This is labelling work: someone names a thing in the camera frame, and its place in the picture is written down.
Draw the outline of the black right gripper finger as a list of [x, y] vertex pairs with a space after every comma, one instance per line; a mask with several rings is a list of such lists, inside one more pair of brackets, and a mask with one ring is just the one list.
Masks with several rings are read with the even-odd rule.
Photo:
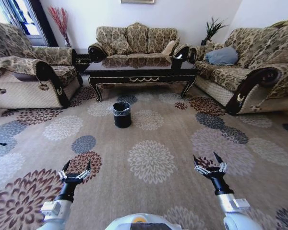
[[214, 152], [214, 156], [215, 156], [217, 162], [219, 163], [219, 171], [222, 173], [225, 173], [227, 170], [227, 163], [224, 162], [222, 160], [222, 158], [216, 152]]
[[194, 169], [201, 175], [208, 175], [210, 172], [202, 167], [199, 162], [198, 159], [193, 155], [193, 162], [194, 162]]

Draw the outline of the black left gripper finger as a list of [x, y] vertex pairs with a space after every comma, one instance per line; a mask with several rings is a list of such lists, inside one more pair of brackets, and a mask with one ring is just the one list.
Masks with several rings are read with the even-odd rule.
[[86, 169], [78, 176], [76, 176], [76, 179], [85, 180], [90, 175], [90, 173], [91, 173], [91, 160], [89, 160]]
[[58, 171], [58, 175], [59, 175], [59, 177], [60, 177], [60, 180], [66, 180], [66, 179], [69, 178], [68, 175], [67, 175], [65, 172], [67, 171], [70, 162], [71, 162], [70, 160], [67, 161], [67, 162], [64, 164], [62, 170], [59, 170], [59, 171]]

